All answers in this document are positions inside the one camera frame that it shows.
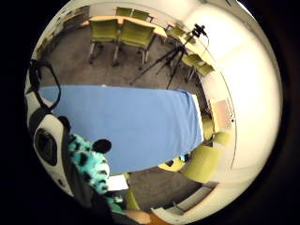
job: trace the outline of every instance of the person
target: person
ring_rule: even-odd
[[[65,116],[59,116],[69,133],[68,153],[78,176],[73,173],[73,184],[76,193],[74,198],[84,207],[91,208],[93,213],[117,224],[137,225],[150,223],[150,216],[142,210],[126,209],[125,190],[109,191],[108,179],[110,168],[104,154],[112,148],[106,139],[97,140],[93,144],[78,134],[70,133],[70,123]]]

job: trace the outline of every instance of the stacked chairs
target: stacked chairs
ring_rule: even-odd
[[[132,8],[129,7],[117,7],[115,10],[116,16],[127,16],[130,17],[132,12]]]
[[[132,17],[136,18],[136,19],[139,19],[141,21],[146,21],[147,18],[149,17],[149,12],[134,9],[133,12],[132,12]]]
[[[94,49],[97,44],[102,46],[103,42],[112,42],[116,44],[118,38],[118,21],[116,19],[107,21],[89,21],[91,28],[91,47],[88,57],[90,64],[94,60]]]
[[[122,44],[142,49],[142,66],[147,61],[148,46],[153,36],[154,27],[144,26],[124,20],[122,30],[115,48],[113,64],[117,65],[118,50]]]

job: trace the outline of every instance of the table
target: table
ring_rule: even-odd
[[[131,21],[131,22],[134,22],[134,23],[138,23],[140,25],[151,26],[151,27],[155,28],[153,32],[156,35],[161,36],[163,38],[168,37],[165,30],[162,27],[160,27],[156,24],[146,22],[146,21],[142,21],[142,20],[132,18],[132,17],[109,15],[109,16],[95,16],[95,17],[90,18],[89,20],[92,20],[92,21],[106,21],[106,20],[112,20],[112,19],[117,19],[119,24],[123,24],[124,20],[128,20],[128,21]],[[88,24],[89,24],[89,22],[86,21],[86,22],[82,23],[82,26],[88,25]]]
[[[167,27],[165,28],[165,30],[169,30],[169,27],[175,27],[175,23],[174,22],[170,22],[170,21],[167,21]]]
[[[62,85],[53,110],[64,115],[71,132],[93,143],[108,139],[106,154],[112,173],[156,167],[194,150],[203,141],[197,98],[183,90],[98,85]],[[40,89],[54,100],[57,87]]]
[[[150,18],[150,23],[153,21],[153,19],[156,19],[156,18],[158,18],[158,16],[157,15],[154,15],[154,14],[151,14],[151,13],[149,13],[149,15],[148,15],[148,18]]]

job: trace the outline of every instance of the black strap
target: black strap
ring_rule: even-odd
[[[39,81],[42,79],[42,74],[41,74],[41,69],[45,67],[47,68],[51,74],[53,75],[54,79],[55,79],[55,83],[58,87],[58,96],[57,96],[57,99],[56,101],[54,102],[54,104],[51,106],[51,107],[48,107],[44,101],[42,100],[39,92],[38,92],[38,89],[39,89]],[[36,59],[31,59],[30,61],[30,66],[29,66],[29,81],[30,81],[30,84],[31,84],[31,87],[29,88],[29,90],[27,91],[27,93],[33,91],[37,97],[37,100],[40,104],[41,107],[43,108],[47,108],[49,109],[50,111],[52,109],[54,109],[59,100],[60,100],[60,97],[61,97],[61,88],[60,88],[60,84],[59,84],[59,81],[54,73],[54,70],[53,70],[53,67],[50,63],[46,62],[46,61],[40,61],[40,60],[36,60]]]

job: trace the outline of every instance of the tripod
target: tripod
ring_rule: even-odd
[[[171,62],[173,61],[173,59],[176,57],[177,54],[179,54],[179,58],[174,66],[174,68],[172,69],[172,73],[170,74],[170,80],[169,83],[167,85],[166,89],[169,89],[169,86],[173,80],[173,77],[176,73],[176,70],[179,66],[179,63],[182,59],[182,57],[184,56],[184,53],[186,51],[186,45],[187,43],[194,38],[194,36],[196,36],[197,38],[200,36],[201,33],[205,34],[206,33],[203,31],[204,26],[199,26],[198,24],[195,24],[195,28],[192,30],[192,35],[186,40],[186,43],[173,48],[172,50],[168,51],[167,53],[165,53],[164,55],[162,55],[157,61],[155,61],[150,67],[146,68],[138,77],[136,77],[131,83],[130,85],[134,84],[137,80],[139,80],[143,74],[148,71],[150,68],[152,68],[153,66],[155,66],[157,63],[161,62],[162,60],[166,59],[166,62],[161,66],[161,68],[157,71],[156,75],[159,74],[159,72],[166,66],[169,66],[171,64]]]

